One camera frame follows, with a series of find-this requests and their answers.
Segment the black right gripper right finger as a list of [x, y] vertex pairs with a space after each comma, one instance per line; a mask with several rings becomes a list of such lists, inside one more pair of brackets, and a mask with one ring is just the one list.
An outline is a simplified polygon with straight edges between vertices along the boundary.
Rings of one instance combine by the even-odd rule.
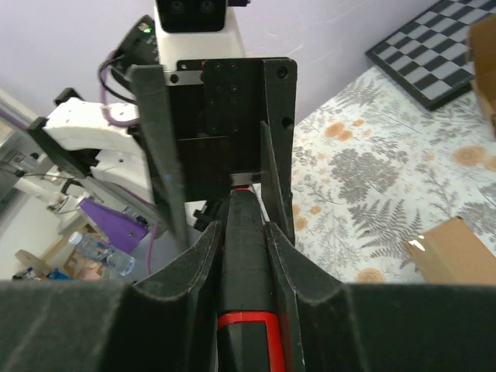
[[347, 284], [264, 227], [289, 371], [493, 371], [495, 289]]

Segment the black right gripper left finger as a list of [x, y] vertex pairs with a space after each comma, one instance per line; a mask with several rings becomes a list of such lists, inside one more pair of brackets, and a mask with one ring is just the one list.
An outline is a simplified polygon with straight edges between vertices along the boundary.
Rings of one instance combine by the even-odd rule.
[[1, 284], [3, 371], [206, 371], [222, 226], [138, 284]]

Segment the red black utility knife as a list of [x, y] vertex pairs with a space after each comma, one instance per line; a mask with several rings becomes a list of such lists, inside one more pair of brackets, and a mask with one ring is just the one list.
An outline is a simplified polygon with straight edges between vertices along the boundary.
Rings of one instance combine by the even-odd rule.
[[217, 305], [220, 371], [285, 371], [274, 282], [257, 196], [232, 191]]

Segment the small cardboard box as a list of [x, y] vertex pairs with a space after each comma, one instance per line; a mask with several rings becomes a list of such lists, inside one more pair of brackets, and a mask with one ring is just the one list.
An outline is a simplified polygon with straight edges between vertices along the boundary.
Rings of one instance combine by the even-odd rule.
[[404, 241], [423, 279], [432, 284], [495, 284], [495, 256], [457, 216]]

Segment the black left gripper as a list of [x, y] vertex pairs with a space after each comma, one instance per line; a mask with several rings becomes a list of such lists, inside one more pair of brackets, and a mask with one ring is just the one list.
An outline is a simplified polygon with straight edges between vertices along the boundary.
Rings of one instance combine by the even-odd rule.
[[178, 246], [188, 248], [185, 199], [221, 198], [237, 186], [235, 175], [255, 181], [261, 175], [268, 219], [294, 244], [291, 155], [296, 61], [287, 57], [207, 60], [198, 74], [199, 84], [187, 84], [180, 77], [168, 87], [160, 65], [131, 70], [158, 215]]

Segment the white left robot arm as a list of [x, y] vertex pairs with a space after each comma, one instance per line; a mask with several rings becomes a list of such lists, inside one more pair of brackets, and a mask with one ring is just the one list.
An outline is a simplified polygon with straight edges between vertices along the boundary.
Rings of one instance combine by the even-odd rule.
[[99, 66], [106, 74], [129, 92], [125, 102], [68, 88], [29, 126], [59, 168], [140, 199], [182, 248], [187, 203], [260, 184], [269, 220], [294, 239], [294, 60], [248, 57], [231, 7], [177, 7], [139, 19]]

